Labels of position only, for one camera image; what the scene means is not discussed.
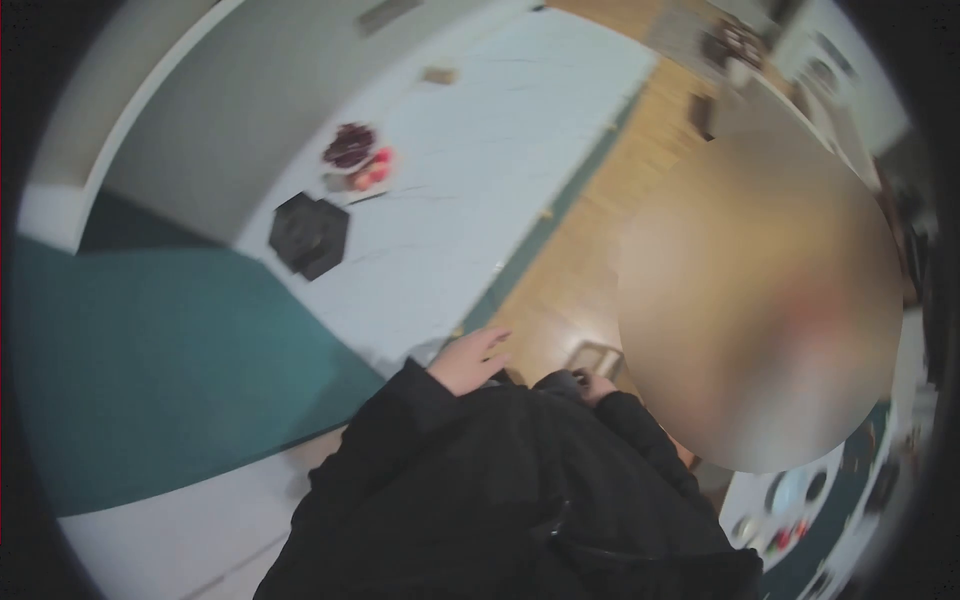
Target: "marble countertop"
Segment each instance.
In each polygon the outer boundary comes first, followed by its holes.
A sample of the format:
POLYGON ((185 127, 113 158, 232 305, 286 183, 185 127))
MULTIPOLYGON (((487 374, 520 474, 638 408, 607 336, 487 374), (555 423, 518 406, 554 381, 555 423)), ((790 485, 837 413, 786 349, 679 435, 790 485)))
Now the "marble countertop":
POLYGON ((382 112, 327 123, 267 195, 235 249, 261 260, 385 377, 436 351, 642 86, 658 55, 572 14, 526 12, 382 112), (308 282, 267 245, 273 210, 325 195, 319 155, 346 120, 376 124, 402 157, 392 191, 347 207, 344 261, 308 282))

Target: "wooden floor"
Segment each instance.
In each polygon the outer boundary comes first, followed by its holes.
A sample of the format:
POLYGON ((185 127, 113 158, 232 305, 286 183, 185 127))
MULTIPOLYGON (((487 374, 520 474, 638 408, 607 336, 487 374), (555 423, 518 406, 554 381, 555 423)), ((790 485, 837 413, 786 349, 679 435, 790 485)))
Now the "wooden floor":
MULTIPOLYGON (((712 10, 703 0, 682 1, 712 10)), ((557 7, 642 41, 661 0, 552 0, 557 7)), ((634 114, 583 194, 514 288, 492 324, 513 329, 504 345, 528 384, 563 368, 583 342, 620 348, 616 264, 620 235, 646 194, 706 141, 688 121, 694 96, 712 85, 663 59, 634 114)), ((618 385, 632 391, 629 378, 618 385)))

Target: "rug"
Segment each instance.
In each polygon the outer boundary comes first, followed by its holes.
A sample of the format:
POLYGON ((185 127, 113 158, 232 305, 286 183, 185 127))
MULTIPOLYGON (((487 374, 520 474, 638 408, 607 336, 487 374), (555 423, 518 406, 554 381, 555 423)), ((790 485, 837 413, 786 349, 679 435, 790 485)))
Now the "rug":
POLYGON ((704 56, 705 44, 711 44, 714 24, 696 12, 679 5, 660 13, 643 44, 668 59, 675 60, 712 84, 727 76, 726 68, 704 56))

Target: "jacket sleeve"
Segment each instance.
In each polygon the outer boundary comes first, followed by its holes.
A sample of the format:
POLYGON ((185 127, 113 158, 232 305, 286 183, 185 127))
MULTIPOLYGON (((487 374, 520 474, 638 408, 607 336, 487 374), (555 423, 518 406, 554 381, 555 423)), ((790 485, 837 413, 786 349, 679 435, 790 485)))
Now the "jacket sleeve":
POLYGON ((312 597, 324 555, 335 552, 341 525, 385 487, 429 439, 455 420, 460 403, 423 367, 403 369, 357 411, 340 448, 310 471, 310 492, 291 519, 290 538, 254 598, 312 597))
POLYGON ((676 446, 636 396, 624 392, 608 394, 600 400, 594 414, 694 508, 716 518, 713 505, 700 493, 697 478, 680 460, 676 446))

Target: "person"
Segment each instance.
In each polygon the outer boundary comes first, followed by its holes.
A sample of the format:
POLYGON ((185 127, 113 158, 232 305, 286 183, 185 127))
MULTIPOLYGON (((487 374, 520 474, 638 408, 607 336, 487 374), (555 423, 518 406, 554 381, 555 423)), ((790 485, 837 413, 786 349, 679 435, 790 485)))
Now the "person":
POLYGON ((756 598, 760 558, 640 401, 587 372, 511 383, 484 358, 509 335, 408 359, 360 408, 256 600, 756 598))

